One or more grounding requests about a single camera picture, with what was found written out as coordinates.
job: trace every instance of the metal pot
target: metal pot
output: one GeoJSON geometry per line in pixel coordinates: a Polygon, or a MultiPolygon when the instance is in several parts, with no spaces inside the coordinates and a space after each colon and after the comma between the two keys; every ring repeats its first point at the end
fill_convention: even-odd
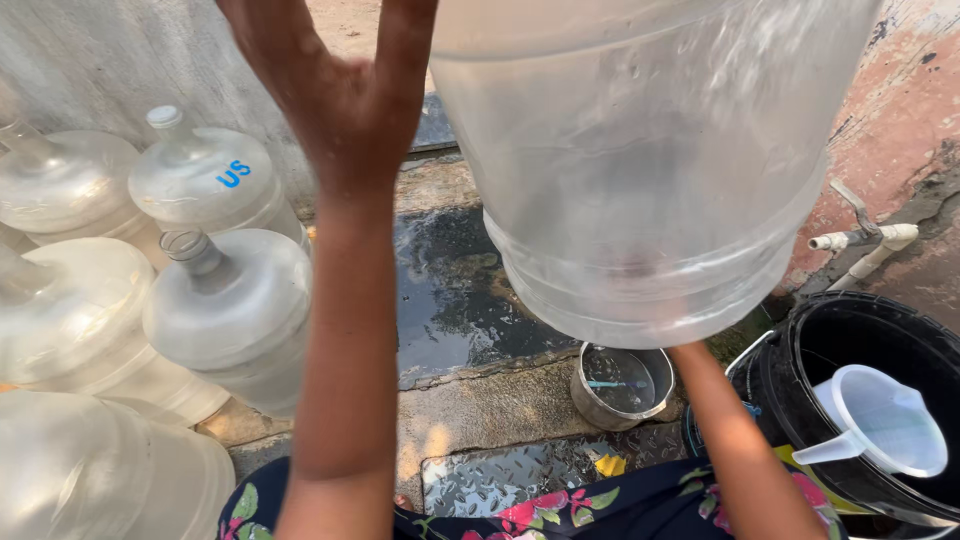
{"type": "Polygon", "coordinates": [[[666,401],[673,393],[674,374],[673,364],[667,357],[663,349],[651,349],[647,351],[628,351],[636,361],[646,366],[650,373],[650,378],[654,386],[654,405],[641,412],[622,412],[612,408],[604,403],[587,384],[587,378],[584,376],[584,355],[592,350],[593,345],[584,343],[580,348],[580,357],[577,358],[577,367],[573,371],[573,377],[570,379],[570,397],[577,406],[580,414],[588,422],[607,431],[628,430],[641,421],[662,411],[666,407],[666,401]]]}

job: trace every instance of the metal floor plate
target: metal floor plate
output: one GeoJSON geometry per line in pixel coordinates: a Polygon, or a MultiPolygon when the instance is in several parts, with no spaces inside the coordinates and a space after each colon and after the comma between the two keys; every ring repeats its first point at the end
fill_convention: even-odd
{"type": "Polygon", "coordinates": [[[421,467],[424,511],[492,516],[540,495],[604,479],[594,462],[605,454],[623,457],[625,473],[684,459],[681,433],[681,424],[673,422],[426,459],[421,467]]]}

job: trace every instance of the toothbrush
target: toothbrush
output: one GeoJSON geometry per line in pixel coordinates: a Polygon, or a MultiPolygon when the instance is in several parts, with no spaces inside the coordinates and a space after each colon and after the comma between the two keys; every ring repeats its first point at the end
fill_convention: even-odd
{"type": "Polygon", "coordinates": [[[590,388],[616,388],[617,386],[632,386],[633,388],[645,388],[646,382],[601,382],[600,380],[588,380],[587,386],[590,388]]]}

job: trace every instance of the yellow paper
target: yellow paper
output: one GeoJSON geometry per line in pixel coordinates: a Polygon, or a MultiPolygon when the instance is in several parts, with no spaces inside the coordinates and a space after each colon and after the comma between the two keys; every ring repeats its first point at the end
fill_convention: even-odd
{"type": "Polygon", "coordinates": [[[593,465],[597,468],[598,473],[607,478],[618,477],[623,474],[623,470],[627,466],[627,460],[619,455],[610,457],[609,454],[604,454],[604,456],[597,459],[593,465]]]}

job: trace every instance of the hand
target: hand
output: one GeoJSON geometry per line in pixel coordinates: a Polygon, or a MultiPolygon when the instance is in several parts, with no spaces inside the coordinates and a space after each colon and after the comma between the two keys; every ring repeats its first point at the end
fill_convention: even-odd
{"type": "Polygon", "coordinates": [[[374,60],[331,55],[304,0],[217,0],[317,169],[320,200],[389,189],[420,119],[437,0],[383,0],[374,60]]]}

